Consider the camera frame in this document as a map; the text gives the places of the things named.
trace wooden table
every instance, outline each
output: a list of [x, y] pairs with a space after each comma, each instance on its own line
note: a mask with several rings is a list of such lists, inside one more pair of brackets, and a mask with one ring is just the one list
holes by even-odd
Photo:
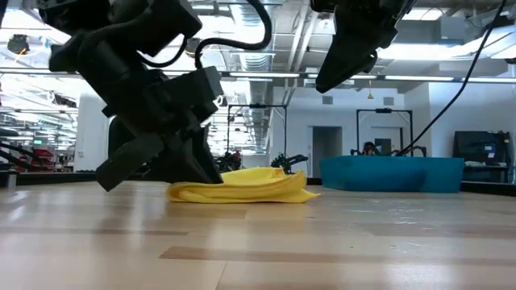
[[512, 197], [311, 187], [304, 205], [199, 205], [165, 188], [1, 191], [1, 288], [516, 288]]

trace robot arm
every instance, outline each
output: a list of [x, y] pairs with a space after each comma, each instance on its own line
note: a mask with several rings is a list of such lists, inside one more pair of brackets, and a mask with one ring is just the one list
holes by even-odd
[[311, 0], [312, 10], [335, 13], [335, 35], [322, 63], [315, 88], [320, 93], [356, 75], [369, 73], [377, 49], [396, 37], [396, 25], [416, 0]]
[[[98, 168], [98, 182], [105, 190], [143, 163], [150, 164], [156, 180], [222, 182], [206, 142], [207, 129], [200, 124], [217, 110], [213, 100], [223, 90], [216, 68], [203, 68], [199, 52], [209, 44], [254, 50], [268, 45], [271, 20], [259, 0], [248, 2], [264, 21], [261, 42], [205, 39], [196, 51], [197, 70], [168, 79], [146, 64], [164, 67], [176, 57], [166, 65], [153, 64], [138, 52], [155, 56], [179, 35], [189, 39], [202, 28], [186, 0], [37, 1], [42, 20], [72, 36], [64, 45], [52, 46], [49, 69], [79, 72], [106, 102], [104, 115], [118, 116], [135, 136]], [[390, 45], [397, 22], [414, 2], [312, 0], [313, 10], [335, 13], [336, 25], [316, 89], [326, 92], [357, 73], [370, 71], [377, 60], [376, 49]]]
[[155, 56], [180, 34], [193, 37], [202, 23], [186, 0], [39, 0], [43, 21], [72, 36], [52, 46], [49, 69], [79, 72], [135, 138], [97, 169], [107, 191], [143, 163], [152, 178], [169, 183], [220, 183], [201, 122], [223, 94], [215, 67], [168, 79], [148, 69], [138, 53]]

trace cable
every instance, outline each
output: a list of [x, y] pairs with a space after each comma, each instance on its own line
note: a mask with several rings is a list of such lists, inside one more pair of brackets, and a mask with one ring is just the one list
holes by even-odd
[[296, 17], [293, 18], [293, 22], [292, 22], [292, 27], [290, 28], [290, 30], [292, 31], [291, 33], [293, 33], [293, 31], [298, 27], [298, 19], [299, 17], [301, 16], [301, 10], [298, 11], [298, 13], [296, 14]]
[[446, 13], [444, 13], [444, 11], [443, 11], [441, 8], [439, 8], [439, 7], [432, 7], [432, 8], [430, 8], [429, 10], [427, 10], [427, 12], [423, 13], [423, 14], [421, 15], [421, 17], [419, 18], [419, 20], [422, 20], [422, 19], [423, 19], [423, 17], [425, 17], [425, 16], [426, 16], [430, 11], [432, 11], [432, 10], [434, 10], [434, 9], [437, 9], [437, 10], [441, 11], [442, 16], [446, 15]]
[[144, 56], [142, 56], [140, 54], [138, 54], [138, 56], [144, 64], [150, 65], [153, 68], [166, 68], [169, 65], [174, 64], [177, 60], [179, 60], [179, 58], [181, 57], [183, 52], [185, 52], [186, 45], [188, 45], [188, 39], [185, 37], [185, 38], [183, 38], [183, 42], [181, 43], [179, 50], [176, 52], [176, 55], [171, 60], [165, 61], [164, 63], [155, 63], [151, 60], [146, 59]]
[[471, 19], [470, 19], [470, 18], [468, 18], [468, 17], [467, 17], [467, 18], [465, 18], [465, 19], [466, 19], [466, 21], [468, 21], [468, 22], [469, 22], [469, 24], [471, 24], [471, 26], [473, 26], [473, 27], [475, 27], [475, 28], [478, 28], [478, 29], [484, 29], [483, 27], [479, 27], [479, 26], [477, 26], [473, 21], [471, 21]]
[[273, 37], [273, 24], [271, 22], [270, 17], [264, 7], [264, 5], [260, 2], [260, 0], [247, 0], [249, 5], [251, 5], [256, 13], [260, 16], [261, 21], [264, 23], [265, 33], [264, 38], [258, 43], [244, 43], [231, 39], [223, 39], [219, 37], [204, 39], [195, 49], [195, 68], [202, 68], [201, 62], [201, 53], [202, 49], [211, 44], [219, 44], [219, 45], [227, 45], [233, 48], [241, 48], [245, 50], [260, 50], [266, 48], [268, 44], [271, 42], [271, 38]]
[[464, 89], [466, 88], [466, 85], [468, 84], [468, 81], [469, 81], [469, 77], [471, 76], [471, 74], [473, 73], [473, 69], [475, 68], [475, 64], [476, 64], [476, 61], [478, 60], [478, 58], [480, 57], [481, 53], [482, 53], [482, 49], [484, 48], [484, 45], [485, 43], [487, 42], [487, 39], [489, 38], [489, 36], [491, 35], [491, 31], [493, 31], [493, 28], [494, 28], [494, 21], [500, 17], [500, 14], [501, 12], [503, 11], [503, 7], [506, 5], [506, 2], [507, 0], [501, 0], [501, 4], [500, 6], [498, 7], [498, 10], [497, 10], [497, 13], [495, 14], [494, 16], [494, 19], [493, 21], [489, 24], [489, 28], [487, 30], [487, 32], [485, 33], [484, 35], [484, 38], [482, 40], [482, 43], [480, 45], [480, 47], [478, 48], [478, 51], [476, 51], [476, 54], [475, 54], [475, 57], [473, 58], [473, 61], [471, 63], [471, 66], [469, 67], [469, 70], [468, 70], [468, 73], [466, 73], [466, 77], [464, 78], [464, 81], [462, 82], [462, 85], [460, 86], [460, 89], [459, 91], [457, 92], [457, 94], [448, 102], [448, 104], [437, 114], [437, 116], [435, 116], [435, 118], [433, 118], [431, 120], [431, 122], [425, 127], [425, 129], [423, 129], [423, 131], [421, 133], [419, 133], [418, 137], [416, 137], [416, 139], [414, 139], [414, 141], [412, 141], [407, 147], [403, 148], [403, 150], [399, 151], [396, 156], [403, 156], [409, 149], [412, 148], [412, 146], [414, 144], [416, 144], [417, 141], [419, 141], [424, 135], [425, 133], [430, 130], [430, 128], [432, 127], [432, 125], [434, 125], [435, 122], [437, 122], [437, 120], [439, 120], [439, 118], [441, 118], [441, 116], [443, 116], [444, 113], [446, 113], [446, 111], [448, 111], [448, 109], [453, 105], [453, 103], [455, 103], [455, 101], [457, 100], [457, 98], [459, 98], [459, 96], [462, 94], [462, 92], [464, 91]]

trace yellow cloth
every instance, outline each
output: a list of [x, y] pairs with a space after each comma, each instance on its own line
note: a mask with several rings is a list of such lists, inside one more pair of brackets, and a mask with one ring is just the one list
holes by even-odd
[[286, 175], [279, 168], [249, 168], [223, 173], [222, 177], [223, 184], [171, 184], [167, 198], [198, 203], [302, 203], [318, 196], [304, 189], [306, 177], [302, 172]]

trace teal bin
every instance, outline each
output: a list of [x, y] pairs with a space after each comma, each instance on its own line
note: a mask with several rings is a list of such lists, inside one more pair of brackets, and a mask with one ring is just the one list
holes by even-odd
[[394, 156], [340, 156], [322, 159], [322, 185], [368, 192], [458, 193], [464, 160]]

